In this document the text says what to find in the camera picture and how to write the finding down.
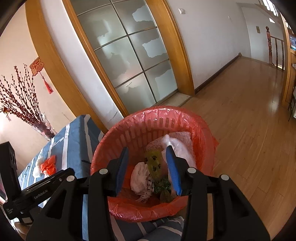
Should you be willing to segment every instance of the light switch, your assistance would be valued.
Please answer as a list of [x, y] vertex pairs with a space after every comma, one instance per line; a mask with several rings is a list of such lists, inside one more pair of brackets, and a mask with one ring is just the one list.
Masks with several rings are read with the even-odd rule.
[[180, 14], [185, 14], [185, 10], [183, 8], [179, 8]]

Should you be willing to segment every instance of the red plastic bag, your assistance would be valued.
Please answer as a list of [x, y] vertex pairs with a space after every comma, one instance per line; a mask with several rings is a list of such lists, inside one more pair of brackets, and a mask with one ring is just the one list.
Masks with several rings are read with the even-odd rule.
[[197, 168], [211, 175], [214, 165], [216, 139], [205, 121], [198, 115], [179, 107], [151, 107], [129, 115], [112, 127], [98, 145], [91, 164], [91, 174], [106, 168], [110, 160], [118, 158], [122, 148], [129, 149], [129, 166], [122, 191], [118, 197], [108, 197], [109, 211], [118, 219], [129, 222], [146, 222], [173, 216], [187, 205], [188, 197], [177, 197], [171, 203], [160, 203], [154, 196], [147, 203], [130, 188], [134, 166], [144, 160], [145, 147], [151, 141], [170, 132], [191, 133]]
[[47, 159], [44, 163], [40, 165], [40, 171], [44, 175], [51, 176], [57, 172], [56, 166], [56, 156], [51, 156], [49, 159]]

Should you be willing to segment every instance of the trash can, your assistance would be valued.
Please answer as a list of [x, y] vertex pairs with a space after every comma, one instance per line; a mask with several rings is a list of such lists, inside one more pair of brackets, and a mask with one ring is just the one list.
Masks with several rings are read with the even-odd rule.
[[151, 141], [171, 132], [191, 133], [197, 168], [211, 175], [218, 142], [205, 121], [198, 115], [179, 107], [151, 107], [131, 114], [112, 127], [98, 145], [91, 164], [91, 175], [105, 168], [110, 160], [118, 158], [123, 147], [129, 149], [129, 163], [119, 195], [108, 197], [109, 211], [117, 219], [128, 222], [146, 222], [173, 216], [187, 205], [188, 197], [177, 197], [171, 203], [160, 203], [149, 198], [147, 203], [130, 187], [135, 165], [144, 161], [145, 147]]

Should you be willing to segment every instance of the striped fabric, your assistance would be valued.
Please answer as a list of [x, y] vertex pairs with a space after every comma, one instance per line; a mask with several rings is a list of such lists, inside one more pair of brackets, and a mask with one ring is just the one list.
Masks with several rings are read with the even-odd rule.
[[116, 241], [180, 241], [184, 219], [162, 218], [154, 222], [127, 223], [111, 216]]
[[[38, 156], [43, 156], [44, 160], [56, 155], [57, 171], [65, 170], [69, 167], [75, 171], [77, 178], [88, 177], [90, 175], [90, 164], [93, 154], [99, 141], [104, 134], [99, 130], [90, 115], [81, 115], [65, 126], [50, 142], [43, 147], [19, 175], [20, 186], [23, 189], [46, 178], [41, 174], [40, 178], [32, 176]], [[47, 200], [39, 206], [44, 207]], [[83, 199], [83, 237], [87, 235], [87, 195]]]

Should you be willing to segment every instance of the vase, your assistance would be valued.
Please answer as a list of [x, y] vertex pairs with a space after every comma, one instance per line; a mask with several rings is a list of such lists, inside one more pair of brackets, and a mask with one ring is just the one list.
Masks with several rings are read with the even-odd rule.
[[57, 134], [44, 113], [42, 114], [42, 121], [36, 122], [32, 127], [48, 141], [54, 138]]

